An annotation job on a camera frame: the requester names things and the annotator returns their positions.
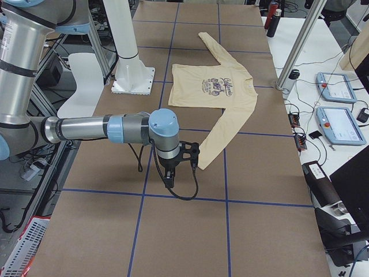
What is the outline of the beige long-sleeve printed shirt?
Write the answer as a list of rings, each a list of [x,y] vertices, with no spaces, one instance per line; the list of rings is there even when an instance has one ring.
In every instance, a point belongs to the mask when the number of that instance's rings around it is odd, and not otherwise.
[[[168,104],[175,107],[221,108],[222,116],[199,146],[198,167],[206,169],[237,135],[255,110],[253,77],[208,33],[198,34],[217,66],[172,66]]]

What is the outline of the black monitor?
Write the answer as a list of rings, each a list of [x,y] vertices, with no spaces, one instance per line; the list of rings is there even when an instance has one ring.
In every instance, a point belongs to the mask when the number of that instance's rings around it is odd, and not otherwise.
[[[359,152],[330,175],[330,180],[355,223],[368,229],[368,153]]]

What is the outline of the white plastic basket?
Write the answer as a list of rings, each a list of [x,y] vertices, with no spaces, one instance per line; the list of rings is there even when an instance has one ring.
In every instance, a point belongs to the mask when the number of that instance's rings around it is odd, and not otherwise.
[[[31,218],[17,240],[8,260],[1,267],[1,276],[27,276],[49,222],[49,216],[33,216]]]

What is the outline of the teach pendant tablet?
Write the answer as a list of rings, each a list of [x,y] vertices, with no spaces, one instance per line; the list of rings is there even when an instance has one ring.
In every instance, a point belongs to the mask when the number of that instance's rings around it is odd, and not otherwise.
[[[318,107],[315,114],[329,143],[351,146],[367,143],[349,108]]]
[[[328,102],[353,104],[357,97],[346,74],[318,72],[316,85],[319,93]]]

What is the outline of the black device with label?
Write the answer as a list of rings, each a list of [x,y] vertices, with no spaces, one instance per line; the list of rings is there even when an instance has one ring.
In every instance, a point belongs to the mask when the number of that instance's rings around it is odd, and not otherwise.
[[[325,207],[341,202],[329,177],[317,161],[302,164],[302,170],[310,188],[313,206]]]

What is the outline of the white chair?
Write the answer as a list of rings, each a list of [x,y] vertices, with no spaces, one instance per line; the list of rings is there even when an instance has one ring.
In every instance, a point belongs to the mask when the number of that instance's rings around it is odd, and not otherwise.
[[[69,64],[76,91],[59,108],[58,118],[91,117],[104,89],[104,78],[93,53],[74,53],[69,55]]]

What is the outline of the far teach pendant tablet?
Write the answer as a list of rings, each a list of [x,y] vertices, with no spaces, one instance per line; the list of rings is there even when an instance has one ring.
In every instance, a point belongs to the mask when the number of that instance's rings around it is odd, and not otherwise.
[[[318,72],[316,85],[319,93],[328,102],[353,104],[357,97],[346,74]]]

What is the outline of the red water bottle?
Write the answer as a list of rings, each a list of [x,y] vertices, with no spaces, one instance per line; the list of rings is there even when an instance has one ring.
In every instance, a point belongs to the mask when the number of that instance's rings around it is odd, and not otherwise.
[[[278,2],[276,1],[271,1],[269,6],[268,6],[268,15],[266,16],[266,21],[265,21],[265,24],[264,24],[264,29],[269,29],[269,25],[272,21],[272,17],[275,13],[275,11],[278,9]]]

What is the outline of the black water bottle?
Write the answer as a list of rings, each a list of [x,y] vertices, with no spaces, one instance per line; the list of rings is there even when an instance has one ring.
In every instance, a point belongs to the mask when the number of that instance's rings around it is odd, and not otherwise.
[[[282,13],[281,9],[276,9],[276,11],[275,11],[275,13],[272,16],[272,19],[270,21],[268,31],[266,33],[267,37],[272,38],[275,35],[278,24],[279,24],[279,21],[280,21],[280,18],[281,18],[281,13]]]

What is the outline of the near teach pendant tablet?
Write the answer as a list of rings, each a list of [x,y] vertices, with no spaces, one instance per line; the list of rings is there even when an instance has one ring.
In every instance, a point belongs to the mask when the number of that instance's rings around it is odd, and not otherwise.
[[[315,114],[329,143],[351,146],[367,143],[349,108],[318,107]]]

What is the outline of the aluminium frame post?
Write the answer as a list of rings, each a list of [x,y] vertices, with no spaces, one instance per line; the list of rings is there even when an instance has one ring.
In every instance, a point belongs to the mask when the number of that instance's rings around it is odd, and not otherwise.
[[[306,43],[319,15],[324,8],[327,0],[318,0],[313,1],[311,9],[304,20],[304,23],[298,33],[298,36],[292,46],[291,52],[286,60],[286,63],[280,73],[280,76],[276,82],[276,88],[278,90],[283,90],[285,87],[285,83],[287,78],[289,77],[290,72],[292,71],[295,63],[302,51],[303,46]]]

